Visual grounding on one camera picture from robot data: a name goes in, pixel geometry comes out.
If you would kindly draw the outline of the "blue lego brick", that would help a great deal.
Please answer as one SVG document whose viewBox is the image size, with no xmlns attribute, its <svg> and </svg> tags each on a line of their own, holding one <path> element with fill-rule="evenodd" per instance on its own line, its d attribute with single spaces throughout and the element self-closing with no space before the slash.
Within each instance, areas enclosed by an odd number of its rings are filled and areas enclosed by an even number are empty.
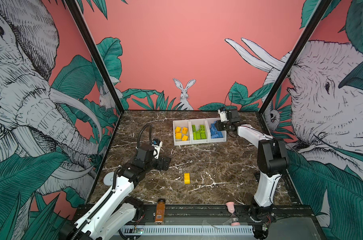
<svg viewBox="0 0 363 240">
<path fill-rule="evenodd" d="M 223 139 L 223 134 L 216 128 L 216 122 L 210 124 L 210 135 L 211 139 Z"/>
</svg>

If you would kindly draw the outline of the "large green lego brick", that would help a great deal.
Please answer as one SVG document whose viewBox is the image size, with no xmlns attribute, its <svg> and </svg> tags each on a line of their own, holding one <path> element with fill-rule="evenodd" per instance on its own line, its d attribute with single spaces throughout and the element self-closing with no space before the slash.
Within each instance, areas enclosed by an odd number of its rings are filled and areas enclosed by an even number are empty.
<svg viewBox="0 0 363 240">
<path fill-rule="evenodd" d="M 205 133 L 205 126 L 204 125 L 200 125 L 199 132 L 200 133 Z"/>
</svg>

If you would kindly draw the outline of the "white three-compartment bin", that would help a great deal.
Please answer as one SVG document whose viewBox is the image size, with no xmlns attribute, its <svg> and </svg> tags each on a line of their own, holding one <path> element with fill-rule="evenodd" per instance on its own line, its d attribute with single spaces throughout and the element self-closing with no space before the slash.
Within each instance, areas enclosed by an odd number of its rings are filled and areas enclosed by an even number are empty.
<svg viewBox="0 0 363 240">
<path fill-rule="evenodd" d="M 220 118 L 208 118 L 208 119 L 191 119 L 191 120 L 177 120 L 177 121 L 173 121 L 173 134 L 174 134 L 174 145 L 175 146 L 184 146 L 184 145 L 195 145 L 195 144 L 208 144 L 208 143 L 224 143 L 226 142 L 226 132 L 225 131 L 221 131 L 223 134 L 223 139 L 211 139 L 211 135 L 210 135 L 210 124 L 216 122 L 217 120 L 220 120 Z M 205 135 L 206 135 L 206 140 L 194 140 L 193 139 L 193 132 L 192 132 L 192 128 L 191 126 L 195 125 L 196 127 L 196 133 L 199 133 L 199 127 L 200 125 L 204 125 L 205 126 Z M 181 133 L 182 133 L 182 128 L 188 128 L 188 132 L 186 134 L 186 136 L 188 136 L 188 140 L 187 141 L 182 141 L 181 140 L 176 140 L 176 133 L 175 133 L 175 128 L 176 127 L 181 127 Z"/>
</svg>

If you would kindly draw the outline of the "yellow lego brick lowest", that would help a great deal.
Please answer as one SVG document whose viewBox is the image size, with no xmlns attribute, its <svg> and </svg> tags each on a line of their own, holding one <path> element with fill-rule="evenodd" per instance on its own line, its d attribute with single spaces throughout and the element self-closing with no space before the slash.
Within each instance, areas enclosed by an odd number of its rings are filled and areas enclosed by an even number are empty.
<svg viewBox="0 0 363 240">
<path fill-rule="evenodd" d="M 183 128 L 182 128 L 182 133 L 186 135 L 186 134 L 187 134 L 187 132 L 188 132 L 188 128 L 183 127 Z"/>
</svg>

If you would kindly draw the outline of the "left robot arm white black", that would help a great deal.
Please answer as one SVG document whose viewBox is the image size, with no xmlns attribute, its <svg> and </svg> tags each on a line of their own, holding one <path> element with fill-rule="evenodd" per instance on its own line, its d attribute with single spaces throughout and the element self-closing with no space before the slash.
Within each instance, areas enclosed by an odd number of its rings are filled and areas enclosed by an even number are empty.
<svg viewBox="0 0 363 240">
<path fill-rule="evenodd" d="M 155 139 L 139 146 L 135 156 L 113 173 L 112 185 L 98 202 L 74 224 L 64 224 L 59 239 L 109 240 L 128 222 L 140 220 L 143 202 L 130 193 L 149 171 L 168 170 L 171 158 L 161 155 L 162 145 Z"/>
</svg>

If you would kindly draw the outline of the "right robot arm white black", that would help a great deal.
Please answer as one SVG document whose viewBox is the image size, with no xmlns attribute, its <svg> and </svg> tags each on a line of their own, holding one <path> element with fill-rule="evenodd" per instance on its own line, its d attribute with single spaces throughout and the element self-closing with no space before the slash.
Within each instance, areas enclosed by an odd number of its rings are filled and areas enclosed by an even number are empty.
<svg viewBox="0 0 363 240">
<path fill-rule="evenodd" d="M 236 136 L 257 147 L 257 167 L 260 176 L 248 214 L 253 221 L 261 222 L 271 214 L 278 181 L 289 166 L 285 143 L 241 121 L 235 109 L 222 107 L 218 113 L 220 120 L 214 124 L 218 131 L 236 133 Z"/>
</svg>

